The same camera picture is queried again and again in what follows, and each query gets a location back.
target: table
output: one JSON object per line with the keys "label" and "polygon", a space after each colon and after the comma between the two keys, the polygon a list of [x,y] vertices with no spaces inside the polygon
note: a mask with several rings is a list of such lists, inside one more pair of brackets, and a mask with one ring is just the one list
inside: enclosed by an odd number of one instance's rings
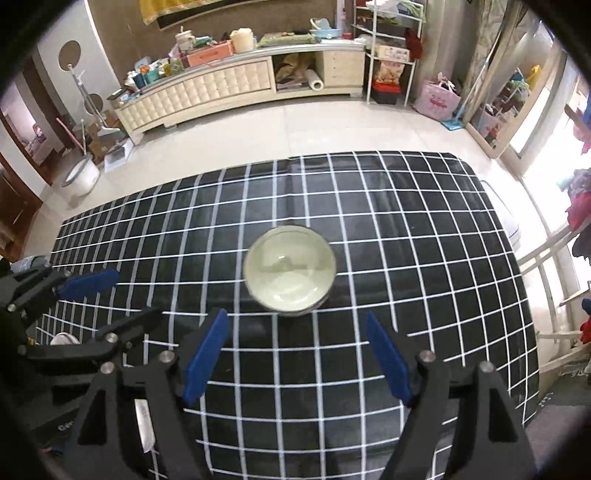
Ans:
{"label": "table", "polygon": [[[242,262],[273,226],[313,228],[338,274],[318,310],[266,312]],[[187,425],[216,476],[378,478],[407,412],[392,398],[366,341],[369,311],[394,322],[452,370],[492,361],[519,417],[535,412],[535,335],[519,268],[472,169],[448,154],[311,155],[215,171],[153,187],[66,221],[59,268],[117,268],[121,282],[84,303],[60,302],[37,340],[81,340],[146,304],[168,322],[126,361],[174,347],[223,307],[232,334]],[[433,478],[449,455],[449,403]]]}

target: pink bag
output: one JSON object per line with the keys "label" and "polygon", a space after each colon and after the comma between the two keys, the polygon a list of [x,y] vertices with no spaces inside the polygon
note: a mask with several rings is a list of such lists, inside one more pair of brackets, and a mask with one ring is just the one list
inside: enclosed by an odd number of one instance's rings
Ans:
{"label": "pink bag", "polygon": [[442,87],[444,82],[423,83],[421,95],[414,102],[414,109],[425,116],[434,120],[451,120],[453,112],[460,104],[460,97],[451,90]]}

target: door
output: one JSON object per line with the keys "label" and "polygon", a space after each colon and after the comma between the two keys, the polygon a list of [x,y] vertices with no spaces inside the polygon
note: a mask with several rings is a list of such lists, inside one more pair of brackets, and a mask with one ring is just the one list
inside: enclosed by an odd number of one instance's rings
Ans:
{"label": "door", "polygon": [[25,238],[41,200],[0,154],[0,255],[14,262],[21,257]]}

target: metal screw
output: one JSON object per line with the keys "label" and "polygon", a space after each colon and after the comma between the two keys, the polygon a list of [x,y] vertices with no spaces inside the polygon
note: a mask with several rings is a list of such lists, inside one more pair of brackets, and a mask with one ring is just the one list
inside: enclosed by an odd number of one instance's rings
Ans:
{"label": "metal screw", "polygon": [[117,343],[117,340],[119,340],[119,337],[116,336],[114,333],[107,333],[105,335],[105,340],[107,340],[107,342],[109,342],[109,343]]}
{"label": "metal screw", "polygon": [[165,350],[164,352],[160,352],[160,355],[158,355],[158,360],[160,360],[164,364],[169,364],[174,360],[174,352],[172,350]]}
{"label": "metal screw", "polygon": [[105,362],[100,366],[100,372],[105,375],[113,373],[113,370],[115,370],[115,364],[113,362]]}
{"label": "metal screw", "polygon": [[418,354],[418,357],[426,364],[434,362],[437,358],[431,350],[423,350],[420,354]]}
{"label": "metal screw", "polygon": [[495,371],[495,366],[490,362],[480,362],[480,370],[482,370],[486,374],[491,374]]}

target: cream cabinet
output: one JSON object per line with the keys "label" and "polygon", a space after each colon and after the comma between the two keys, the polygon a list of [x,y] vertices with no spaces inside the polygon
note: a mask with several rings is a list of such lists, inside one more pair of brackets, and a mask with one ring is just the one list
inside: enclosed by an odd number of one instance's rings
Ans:
{"label": "cream cabinet", "polygon": [[[137,99],[116,110],[134,143],[159,125],[169,127],[192,118],[240,106],[316,95],[361,94],[364,49],[352,41],[260,48],[211,65],[194,67],[148,86]],[[316,71],[324,89],[277,91],[272,56],[315,51]]]}
{"label": "cream cabinet", "polygon": [[364,51],[316,52],[316,73],[325,87],[363,84]]}

